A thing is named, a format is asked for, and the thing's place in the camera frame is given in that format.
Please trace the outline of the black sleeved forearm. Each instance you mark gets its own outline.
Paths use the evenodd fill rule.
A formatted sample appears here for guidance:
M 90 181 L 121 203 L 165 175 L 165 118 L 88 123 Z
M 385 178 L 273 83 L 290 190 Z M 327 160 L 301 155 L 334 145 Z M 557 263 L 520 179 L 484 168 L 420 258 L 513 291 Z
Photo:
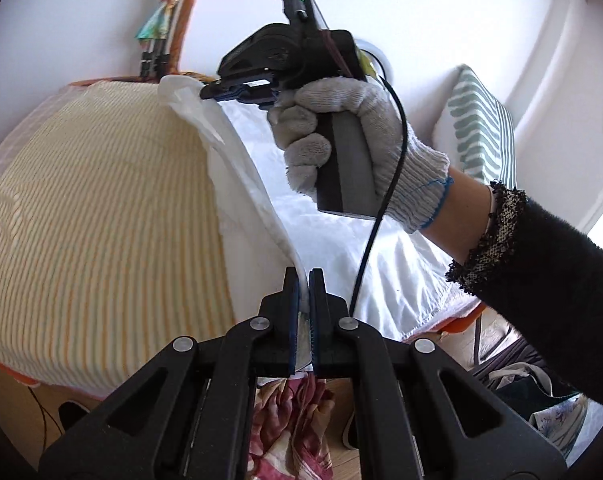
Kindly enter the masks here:
M 510 322 L 575 388 L 603 404 L 603 249 L 520 190 L 450 173 L 424 235 L 447 273 Z

